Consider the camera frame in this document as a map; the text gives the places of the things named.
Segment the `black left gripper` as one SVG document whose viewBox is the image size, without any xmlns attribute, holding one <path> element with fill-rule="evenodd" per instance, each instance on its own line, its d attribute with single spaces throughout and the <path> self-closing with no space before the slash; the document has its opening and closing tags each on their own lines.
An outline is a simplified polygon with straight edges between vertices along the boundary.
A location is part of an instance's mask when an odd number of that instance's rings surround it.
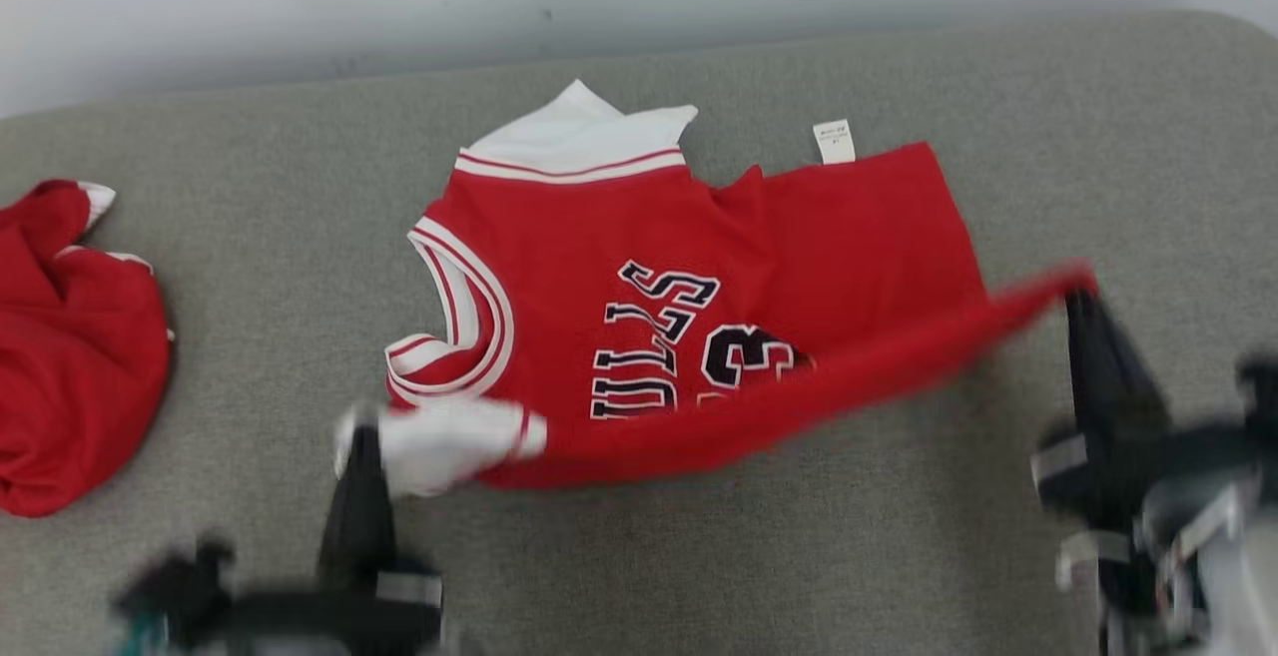
<svg viewBox="0 0 1278 656">
<path fill-rule="evenodd" d="M 355 465 L 349 465 L 357 457 Z M 442 646 L 443 581 L 397 561 L 380 428 L 355 425 L 337 449 L 337 483 L 317 556 L 320 579 L 373 577 L 369 588 L 247 592 L 215 618 L 229 655 L 429 655 Z M 351 488 L 360 474 L 360 559 Z"/>
</svg>

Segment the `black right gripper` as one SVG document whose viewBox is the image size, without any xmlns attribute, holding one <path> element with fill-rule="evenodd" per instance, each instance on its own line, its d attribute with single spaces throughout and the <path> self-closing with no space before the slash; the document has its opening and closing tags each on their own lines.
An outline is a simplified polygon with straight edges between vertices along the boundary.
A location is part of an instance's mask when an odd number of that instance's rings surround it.
<svg viewBox="0 0 1278 656">
<path fill-rule="evenodd" d="M 1102 297 L 1071 292 L 1066 315 L 1074 426 L 1052 432 L 1033 457 L 1042 506 L 1091 529 L 1123 529 L 1158 483 L 1260 464 L 1260 416 L 1174 428 L 1153 373 Z"/>
</svg>

